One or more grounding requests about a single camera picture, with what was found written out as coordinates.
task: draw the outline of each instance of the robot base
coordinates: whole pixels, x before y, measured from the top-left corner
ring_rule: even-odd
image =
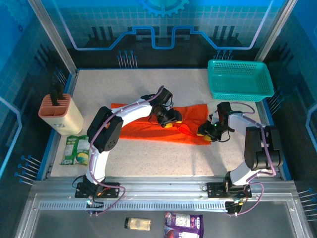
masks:
[[[233,185],[228,172],[223,182],[208,182],[207,183],[208,198],[251,198],[250,185]]]
[[[76,198],[118,198],[120,190],[118,188],[103,187],[98,184],[91,183],[87,178],[83,178],[83,182],[79,182],[76,187]],[[118,182],[101,182],[105,185],[120,186]]]

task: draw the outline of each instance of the knife block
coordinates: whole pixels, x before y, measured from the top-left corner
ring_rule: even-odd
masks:
[[[69,94],[57,100],[59,106],[53,106],[50,95],[46,95],[39,109],[39,117],[61,135],[76,135],[84,124],[84,118]]]

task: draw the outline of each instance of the gear logo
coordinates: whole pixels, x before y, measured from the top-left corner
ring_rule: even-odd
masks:
[[[184,5],[189,3],[189,0],[139,0],[143,6],[143,10],[147,10],[149,14],[154,16],[166,15],[172,16],[172,13],[177,14],[179,10],[184,9]]]

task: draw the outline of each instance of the purple snack bag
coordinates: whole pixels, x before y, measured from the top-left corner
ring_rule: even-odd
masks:
[[[164,230],[165,238],[202,238],[203,216],[166,212]]]

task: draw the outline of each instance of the gray floor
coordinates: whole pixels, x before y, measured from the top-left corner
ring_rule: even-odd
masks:
[[[283,203],[261,202],[253,211],[238,218],[215,212],[182,213],[203,214],[204,238],[296,237]],[[126,217],[151,219],[151,231],[125,229]],[[41,211],[33,238],[163,238],[163,227],[164,212],[161,211],[110,211],[92,218],[84,211]]]

